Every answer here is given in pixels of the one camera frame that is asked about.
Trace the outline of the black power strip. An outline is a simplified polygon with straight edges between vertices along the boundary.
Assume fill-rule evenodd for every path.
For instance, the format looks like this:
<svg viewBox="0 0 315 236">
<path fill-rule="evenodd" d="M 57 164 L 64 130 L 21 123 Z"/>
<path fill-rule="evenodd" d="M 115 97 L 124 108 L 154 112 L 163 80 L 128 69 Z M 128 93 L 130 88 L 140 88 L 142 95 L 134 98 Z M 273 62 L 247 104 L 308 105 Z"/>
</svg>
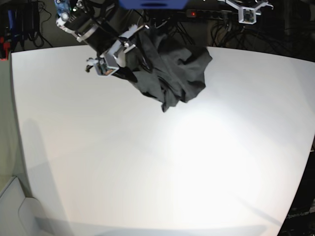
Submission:
<svg viewBox="0 0 315 236">
<path fill-rule="evenodd" d="M 229 10 L 196 10 L 187 9 L 178 11 L 181 13 L 184 21 L 187 22 L 207 22 L 207 21 L 233 21 L 238 22 L 236 12 Z"/>
</svg>

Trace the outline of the red clamp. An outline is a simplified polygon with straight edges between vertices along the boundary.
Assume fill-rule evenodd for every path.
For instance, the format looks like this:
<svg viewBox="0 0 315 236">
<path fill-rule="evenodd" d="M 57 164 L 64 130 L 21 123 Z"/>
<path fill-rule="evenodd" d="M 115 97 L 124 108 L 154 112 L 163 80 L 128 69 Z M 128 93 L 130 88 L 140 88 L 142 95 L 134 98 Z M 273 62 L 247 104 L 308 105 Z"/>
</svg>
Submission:
<svg viewBox="0 0 315 236">
<path fill-rule="evenodd" d="M 4 37 L 0 37 L 0 59 L 8 60 L 10 52 L 10 42 L 6 42 Z"/>
</svg>

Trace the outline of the black equipment rack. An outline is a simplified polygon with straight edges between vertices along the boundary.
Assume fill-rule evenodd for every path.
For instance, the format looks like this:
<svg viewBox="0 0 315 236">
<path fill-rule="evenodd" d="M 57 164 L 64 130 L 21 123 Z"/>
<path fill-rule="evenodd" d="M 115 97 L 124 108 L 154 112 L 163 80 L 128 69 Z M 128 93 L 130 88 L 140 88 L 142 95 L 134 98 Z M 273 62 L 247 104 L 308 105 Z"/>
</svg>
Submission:
<svg viewBox="0 0 315 236">
<path fill-rule="evenodd" d="M 53 45 L 44 37 L 44 23 L 52 18 L 42 0 L 2 0 L 0 2 L 1 45 L 8 43 L 15 50 L 18 44 L 25 50 L 30 41 L 35 48 Z"/>
</svg>

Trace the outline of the dark grey t-shirt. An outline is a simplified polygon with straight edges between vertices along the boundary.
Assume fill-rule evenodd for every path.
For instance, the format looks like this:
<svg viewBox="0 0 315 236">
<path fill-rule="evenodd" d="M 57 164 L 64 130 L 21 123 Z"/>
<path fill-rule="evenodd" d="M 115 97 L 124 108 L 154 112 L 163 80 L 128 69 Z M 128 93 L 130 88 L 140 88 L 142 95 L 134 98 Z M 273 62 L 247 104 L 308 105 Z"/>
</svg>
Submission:
<svg viewBox="0 0 315 236">
<path fill-rule="evenodd" d="M 135 51 L 126 54 L 126 66 L 137 79 L 132 85 L 161 102 L 163 112 L 196 98 L 206 87 L 204 73 L 212 57 L 205 47 L 185 46 L 162 29 L 143 31 L 138 41 L 152 70 L 141 66 Z"/>
</svg>

